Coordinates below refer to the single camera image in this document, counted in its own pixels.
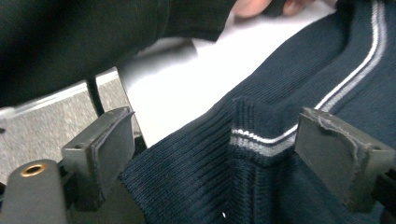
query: navy sweater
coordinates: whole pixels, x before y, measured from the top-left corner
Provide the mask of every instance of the navy sweater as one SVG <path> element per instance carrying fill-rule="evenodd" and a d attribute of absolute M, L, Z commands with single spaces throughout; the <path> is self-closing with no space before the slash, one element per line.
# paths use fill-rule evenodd
<path fill-rule="evenodd" d="M 378 223 L 381 205 L 348 213 L 293 144 L 307 106 L 396 147 L 395 22 L 394 1 L 339 4 L 132 160 L 120 179 L 147 223 Z"/>

